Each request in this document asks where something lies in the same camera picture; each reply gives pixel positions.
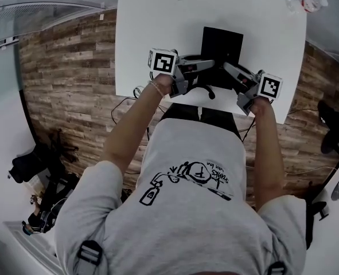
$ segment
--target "wooden floor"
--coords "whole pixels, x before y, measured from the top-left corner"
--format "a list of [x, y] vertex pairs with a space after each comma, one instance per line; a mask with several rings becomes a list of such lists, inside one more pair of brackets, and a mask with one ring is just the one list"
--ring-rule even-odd
[[[124, 97], [115, 96], [115, 26], [116, 11], [76, 19], [52, 29], [20, 38], [20, 64], [25, 97], [38, 137], [45, 140], [50, 132], [62, 129], [62, 139], [80, 149], [74, 164], [64, 163], [69, 171], [81, 175], [87, 166], [99, 160], [107, 134], [114, 127], [112, 109]], [[339, 110], [339, 64], [306, 44], [297, 91], [290, 112], [317, 109], [320, 99]], [[134, 100], [127, 99], [113, 113], [117, 121]], [[150, 133], [162, 116], [160, 110], [150, 124]], [[235, 115], [238, 129], [248, 128], [252, 119]], [[320, 145], [327, 129], [316, 111], [299, 111], [278, 125], [279, 140], [288, 173], [298, 173], [321, 166], [334, 167], [337, 154], [323, 155]], [[147, 145], [144, 136], [129, 172], [140, 171]], [[244, 143], [247, 151], [247, 201], [252, 203], [255, 157], [255, 129]], [[305, 174], [286, 174], [285, 189], [302, 195], [310, 182], [324, 182], [330, 169]], [[134, 188], [138, 174], [126, 174], [124, 185]]]

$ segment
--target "hand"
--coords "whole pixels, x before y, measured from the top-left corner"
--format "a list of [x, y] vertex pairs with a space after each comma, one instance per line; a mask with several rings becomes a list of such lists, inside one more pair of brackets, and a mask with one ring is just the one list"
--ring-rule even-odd
[[154, 79], [154, 82], [164, 95], [170, 94], [172, 92], [172, 76], [161, 73]]
[[250, 110], [255, 116], [263, 115], [268, 111], [273, 111], [269, 99], [265, 97], [257, 97], [254, 99], [254, 104], [251, 106]]

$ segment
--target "bracelet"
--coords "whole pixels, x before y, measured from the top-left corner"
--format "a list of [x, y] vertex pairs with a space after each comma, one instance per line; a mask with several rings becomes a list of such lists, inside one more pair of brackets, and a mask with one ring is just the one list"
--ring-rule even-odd
[[159, 87], [156, 85], [156, 83], [152, 82], [151, 80], [149, 80], [148, 83], [151, 84], [151, 85], [158, 91], [158, 93], [162, 96], [162, 98], [165, 97], [165, 95], [164, 95], [163, 92], [159, 89]]

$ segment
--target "white table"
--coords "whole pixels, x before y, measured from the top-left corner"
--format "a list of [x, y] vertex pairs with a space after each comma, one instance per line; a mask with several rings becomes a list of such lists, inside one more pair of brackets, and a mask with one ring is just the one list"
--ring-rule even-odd
[[[301, 71], [306, 38], [306, 13], [293, 14], [286, 0], [118, 0], [116, 27], [116, 94], [133, 96], [149, 80], [150, 48], [200, 54], [204, 26], [241, 33], [239, 63], [253, 72], [264, 69], [283, 78], [273, 103], [276, 120], [284, 123]], [[234, 91], [204, 89], [167, 99], [243, 114]]]

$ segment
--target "gray t-shirt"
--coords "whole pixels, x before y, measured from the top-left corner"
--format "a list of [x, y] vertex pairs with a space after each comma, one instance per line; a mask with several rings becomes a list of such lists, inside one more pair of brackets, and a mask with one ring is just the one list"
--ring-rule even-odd
[[124, 204], [116, 165], [104, 161], [85, 170], [56, 223], [64, 272], [76, 274], [77, 252], [93, 239], [104, 251], [94, 275], [264, 275], [276, 261], [286, 266], [285, 274], [301, 274], [306, 203], [288, 195], [255, 212], [244, 201], [245, 162], [234, 133], [194, 121], [161, 121], [137, 189]]

